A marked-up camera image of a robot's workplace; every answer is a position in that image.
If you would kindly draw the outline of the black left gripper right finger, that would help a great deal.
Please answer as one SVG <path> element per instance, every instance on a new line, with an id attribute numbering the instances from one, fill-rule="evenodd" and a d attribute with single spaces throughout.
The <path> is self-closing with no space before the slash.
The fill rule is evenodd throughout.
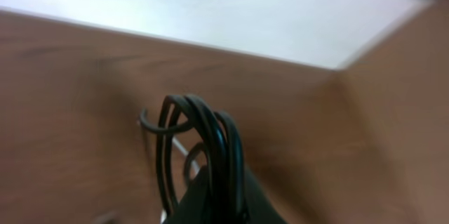
<path id="1" fill-rule="evenodd" d="M 286 224 L 263 192 L 253 172 L 245 167 L 245 198 L 249 224 Z"/>

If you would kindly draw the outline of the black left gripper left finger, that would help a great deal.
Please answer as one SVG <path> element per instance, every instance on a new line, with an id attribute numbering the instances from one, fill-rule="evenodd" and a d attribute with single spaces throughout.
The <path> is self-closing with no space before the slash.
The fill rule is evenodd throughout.
<path id="1" fill-rule="evenodd" d="M 210 219 L 208 204 L 208 170 L 203 167 L 174 212 L 167 216 L 163 224 L 204 224 Z"/>

